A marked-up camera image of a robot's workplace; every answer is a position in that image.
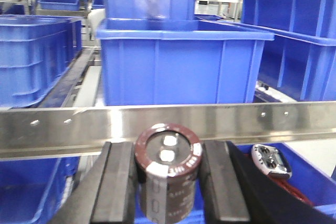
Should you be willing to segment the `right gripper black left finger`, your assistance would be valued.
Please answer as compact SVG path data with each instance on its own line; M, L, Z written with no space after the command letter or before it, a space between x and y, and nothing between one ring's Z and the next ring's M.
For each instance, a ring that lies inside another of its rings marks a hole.
M130 142L106 142L49 223L134 223L136 165Z

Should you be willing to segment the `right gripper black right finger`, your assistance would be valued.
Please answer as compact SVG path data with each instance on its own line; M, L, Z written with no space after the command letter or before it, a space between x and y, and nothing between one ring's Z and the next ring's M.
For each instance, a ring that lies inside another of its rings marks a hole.
M335 223L288 180L271 178L251 154L220 141L203 144L201 192L206 223Z

